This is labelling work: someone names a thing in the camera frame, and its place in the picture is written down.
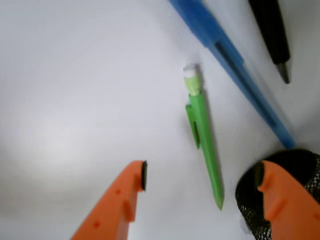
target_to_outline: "green mechanical pencil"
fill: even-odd
[[[197,66],[191,64],[184,69],[184,82],[189,91],[190,104],[185,106],[197,149],[201,146],[215,202],[222,210],[224,192],[220,180],[216,153],[211,138],[210,124],[206,104],[201,92],[201,80]]]

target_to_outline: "white table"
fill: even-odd
[[[68,239],[132,160],[147,160],[129,240],[252,240],[236,184],[278,139],[166,0],[2,0],[0,239]],[[280,0],[292,83],[247,1],[208,0],[299,146],[320,150],[320,1]],[[185,113],[182,68],[204,73],[222,212]]]

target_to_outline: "black mesh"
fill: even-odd
[[[307,150],[287,150],[264,158],[283,167],[320,204],[320,156]],[[244,220],[256,240],[271,240],[271,225],[265,220],[263,194],[255,184],[256,164],[240,179],[235,199]]]

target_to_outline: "black pen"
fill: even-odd
[[[278,0],[249,0],[266,47],[283,81],[290,83],[286,62],[290,59]]]

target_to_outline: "blue pen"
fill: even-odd
[[[296,145],[244,67],[244,60],[201,0],[169,0],[193,34],[208,48],[287,149]]]

